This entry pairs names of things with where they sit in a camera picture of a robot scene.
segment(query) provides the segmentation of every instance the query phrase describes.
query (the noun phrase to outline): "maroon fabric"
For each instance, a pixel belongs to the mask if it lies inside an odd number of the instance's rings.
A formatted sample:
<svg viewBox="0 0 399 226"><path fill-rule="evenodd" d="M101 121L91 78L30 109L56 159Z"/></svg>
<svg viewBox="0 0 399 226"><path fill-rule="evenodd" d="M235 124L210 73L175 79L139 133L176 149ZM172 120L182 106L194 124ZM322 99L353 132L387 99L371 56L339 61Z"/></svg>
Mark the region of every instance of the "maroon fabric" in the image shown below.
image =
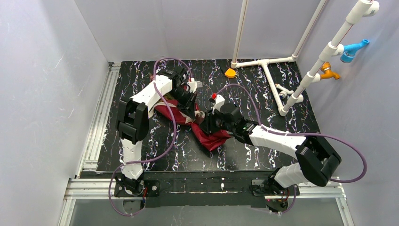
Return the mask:
<svg viewBox="0 0 399 226"><path fill-rule="evenodd" d="M174 106L177 106L176 100L168 100L167 102ZM186 117L184 117L182 115L182 113L174 106L170 106L170 108L172 109L172 113L175 117L176 123L180 124L180 125L186 125L186 126L191 125L194 135L197 137L199 142L204 147L206 147L209 151L212 151L215 148L219 147L220 145L224 144L226 142L226 140L230 138L230 135L225 130L220 130L216 133L208 135L208 134L204 133L204 131L202 131L197 124L192 123L192 122L186 123ZM172 117L170 116L170 113L169 113L168 109L166 108L166 106L164 106L164 105L155 106L155 110L160 112L162 115L167 117L169 120L172 120Z"/></svg>

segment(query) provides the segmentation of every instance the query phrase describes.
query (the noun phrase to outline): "glass panel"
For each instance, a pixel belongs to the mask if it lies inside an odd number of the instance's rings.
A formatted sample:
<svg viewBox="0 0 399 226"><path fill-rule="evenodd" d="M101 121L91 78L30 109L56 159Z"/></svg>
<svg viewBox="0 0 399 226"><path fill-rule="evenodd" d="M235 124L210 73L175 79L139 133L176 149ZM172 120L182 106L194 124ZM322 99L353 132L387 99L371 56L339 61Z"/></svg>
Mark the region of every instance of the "glass panel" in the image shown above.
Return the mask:
<svg viewBox="0 0 399 226"><path fill-rule="evenodd" d="M122 200L114 200L122 209ZM127 211L135 211L138 202L126 203ZM249 206L172 206L146 208L135 216L124 217L116 213L108 200L77 200L72 215L72 226L116 225L343 225L335 198L297 199L295 206L279 217L256 211Z"/></svg>

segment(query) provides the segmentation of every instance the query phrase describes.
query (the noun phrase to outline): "white wall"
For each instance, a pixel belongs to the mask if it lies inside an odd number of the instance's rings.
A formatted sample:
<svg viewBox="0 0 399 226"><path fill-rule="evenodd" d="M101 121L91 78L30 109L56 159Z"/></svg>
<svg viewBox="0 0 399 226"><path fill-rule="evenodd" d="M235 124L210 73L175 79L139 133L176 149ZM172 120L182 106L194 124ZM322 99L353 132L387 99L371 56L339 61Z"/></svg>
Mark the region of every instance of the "white wall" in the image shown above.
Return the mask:
<svg viewBox="0 0 399 226"><path fill-rule="evenodd" d="M54 226L107 61L73 0L0 7L0 225Z"/></svg>
<svg viewBox="0 0 399 226"><path fill-rule="evenodd" d="M329 1L299 56L302 74L313 66L355 3ZM377 15L363 18L342 41L347 45L369 39L370 44L350 64L339 57L330 61L341 79L321 81L307 89L321 131L352 142L367 158L366 176L344 186L359 226L399 222L399 1L381 0L380 4ZM350 179L359 175L359 157L342 145L333 146L343 158L338 176Z"/></svg>
<svg viewBox="0 0 399 226"><path fill-rule="evenodd" d="M75 1L108 61L232 58L242 0ZM239 58L276 58L294 52L319 0L248 2Z"/></svg>

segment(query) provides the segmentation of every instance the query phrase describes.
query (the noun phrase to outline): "orange plastic piece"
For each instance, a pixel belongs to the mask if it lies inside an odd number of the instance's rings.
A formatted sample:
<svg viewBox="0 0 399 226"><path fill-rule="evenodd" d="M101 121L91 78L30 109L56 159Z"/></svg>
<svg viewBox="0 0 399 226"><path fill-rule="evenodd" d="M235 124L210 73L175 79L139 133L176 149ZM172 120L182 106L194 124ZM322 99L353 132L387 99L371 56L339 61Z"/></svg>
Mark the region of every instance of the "orange plastic piece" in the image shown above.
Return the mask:
<svg viewBox="0 0 399 226"><path fill-rule="evenodd" d="M233 79L233 78L236 77L236 71L233 70L233 69L231 69L231 68L229 68L229 69L227 69L227 71L224 73L224 75L225 75L227 78L229 78L229 79Z"/></svg>
<svg viewBox="0 0 399 226"><path fill-rule="evenodd" d="M324 72L324 74L320 75L320 79L339 79L340 76L339 74L333 72L331 70L331 64L329 62L325 62L322 66L321 66L321 71Z"/></svg>

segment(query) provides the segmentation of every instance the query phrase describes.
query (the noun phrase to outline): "floor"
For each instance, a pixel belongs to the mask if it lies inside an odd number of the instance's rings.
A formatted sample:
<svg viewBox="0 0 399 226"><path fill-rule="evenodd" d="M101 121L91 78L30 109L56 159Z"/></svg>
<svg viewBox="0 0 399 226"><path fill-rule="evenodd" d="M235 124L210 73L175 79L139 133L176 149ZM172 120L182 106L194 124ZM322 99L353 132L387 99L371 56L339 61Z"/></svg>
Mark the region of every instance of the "floor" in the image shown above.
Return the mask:
<svg viewBox="0 0 399 226"><path fill-rule="evenodd" d="M228 79L223 72L230 65L230 60L189 60L185 61L192 69L197 81L203 82L198 89L197 103L203 110L210 108L208 99L224 85L239 83L245 86L256 101L262 123L272 128L289 132L316 132L319 130L306 91L304 101L296 104L286 117L281 117L271 94L269 84L261 67L237 69L237 77ZM98 160L97 171L113 171L122 161L121 143L115 129L115 118L119 100L123 96L132 96L141 91L149 82L154 61L122 62L120 74L113 96L103 146ZM173 69L179 63L167 61L161 67ZM275 83L289 89L295 89L300 81L296 63L269 65ZM223 92L224 97L241 108L244 117L252 118L254 108L249 98L239 88L230 88ZM150 133L144 140L142 159L151 159L163 152L172 139L172 123L156 113L150 120ZM276 150L254 147L239 143L234 138L224 145L209 152L203 148L191 128L178 126L175 148L157 162L144 164L146 171L220 171L220 170L273 170L282 165L289 165L294 159L280 154Z"/></svg>

